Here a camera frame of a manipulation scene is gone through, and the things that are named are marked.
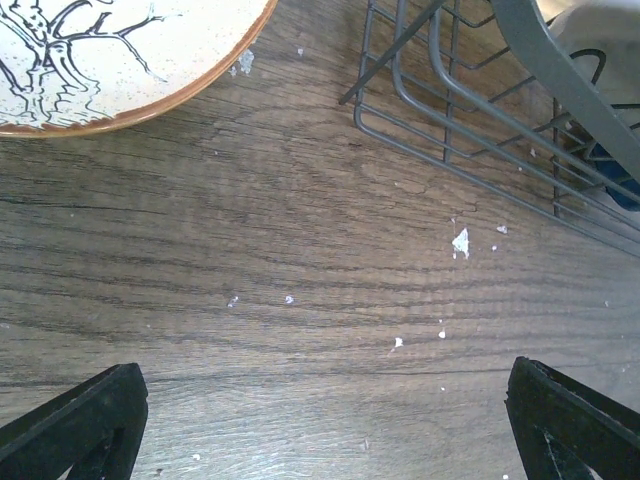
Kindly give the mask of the black wire dish rack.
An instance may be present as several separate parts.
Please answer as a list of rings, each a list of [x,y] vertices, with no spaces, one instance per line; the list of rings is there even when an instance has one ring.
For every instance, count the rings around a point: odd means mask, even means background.
[[[549,25],[576,1],[371,1],[355,125],[406,154],[629,255],[599,143],[639,183],[639,50],[569,53]]]

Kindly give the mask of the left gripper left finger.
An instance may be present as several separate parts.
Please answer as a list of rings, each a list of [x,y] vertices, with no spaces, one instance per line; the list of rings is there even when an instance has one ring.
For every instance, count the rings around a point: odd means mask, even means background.
[[[148,416],[136,363],[114,365],[1,428],[3,479],[129,479]]]

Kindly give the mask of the white grey swirl bowl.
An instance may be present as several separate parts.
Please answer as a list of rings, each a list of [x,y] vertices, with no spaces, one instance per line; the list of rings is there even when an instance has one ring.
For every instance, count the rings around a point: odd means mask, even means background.
[[[580,49],[635,52],[639,50],[639,2],[576,1],[548,29],[569,53]]]

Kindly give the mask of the dark blue mug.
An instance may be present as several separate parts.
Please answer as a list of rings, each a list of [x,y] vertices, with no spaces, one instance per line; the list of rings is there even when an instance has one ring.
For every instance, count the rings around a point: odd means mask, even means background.
[[[616,160],[613,160],[609,153],[599,143],[595,144],[591,151],[591,156],[598,158],[602,157],[602,160],[598,159],[594,163],[596,170],[600,174],[607,177],[620,187],[628,190],[633,195],[639,196],[639,183],[631,177]],[[606,186],[605,190],[614,202],[622,209],[631,212],[639,211],[638,201],[609,186]]]

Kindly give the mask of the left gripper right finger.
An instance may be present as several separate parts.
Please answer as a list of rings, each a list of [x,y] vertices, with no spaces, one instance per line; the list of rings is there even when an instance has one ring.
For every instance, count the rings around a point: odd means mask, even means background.
[[[524,356],[505,405],[527,478],[639,477],[639,414],[630,408]]]

